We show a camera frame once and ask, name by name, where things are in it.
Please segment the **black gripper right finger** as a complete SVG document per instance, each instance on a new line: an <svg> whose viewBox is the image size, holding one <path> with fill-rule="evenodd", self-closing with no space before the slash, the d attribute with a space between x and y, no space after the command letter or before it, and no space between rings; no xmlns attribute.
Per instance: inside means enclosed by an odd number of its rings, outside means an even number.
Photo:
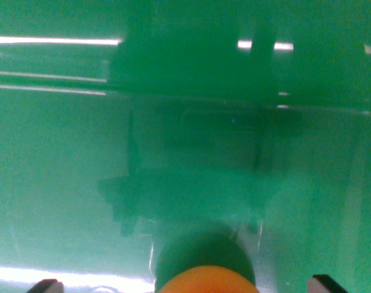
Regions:
<svg viewBox="0 0 371 293"><path fill-rule="evenodd" d="M337 281L327 274L316 274L308 279L307 293L348 293Z"/></svg>

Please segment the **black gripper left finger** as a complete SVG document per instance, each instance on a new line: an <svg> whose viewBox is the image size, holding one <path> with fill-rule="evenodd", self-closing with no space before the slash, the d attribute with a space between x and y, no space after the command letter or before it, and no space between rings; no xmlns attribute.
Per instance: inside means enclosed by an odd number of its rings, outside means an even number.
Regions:
<svg viewBox="0 0 371 293"><path fill-rule="evenodd" d="M43 279L31 287L27 293L64 293L64 285L57 279Z"/></svg>

